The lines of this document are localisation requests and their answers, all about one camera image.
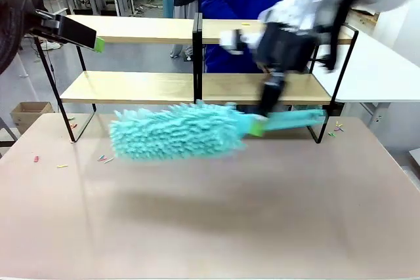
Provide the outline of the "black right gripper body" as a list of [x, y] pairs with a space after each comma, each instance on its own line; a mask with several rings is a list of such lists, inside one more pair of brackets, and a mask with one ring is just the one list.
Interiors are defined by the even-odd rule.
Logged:
[[255, 62], [266, 68], [304, 73], [318, 46], [318, 36], [310, 31], [269, 22], [255, 49]]

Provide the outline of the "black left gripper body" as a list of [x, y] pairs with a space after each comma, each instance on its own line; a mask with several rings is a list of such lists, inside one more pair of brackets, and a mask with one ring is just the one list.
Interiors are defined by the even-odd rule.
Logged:
[[57, 43], [65, 43], [65, 39], [59, 34], [60, 25], [64, 18], [63, 15], [35, 10], [30, 17], [32, 18], [31, 35]]

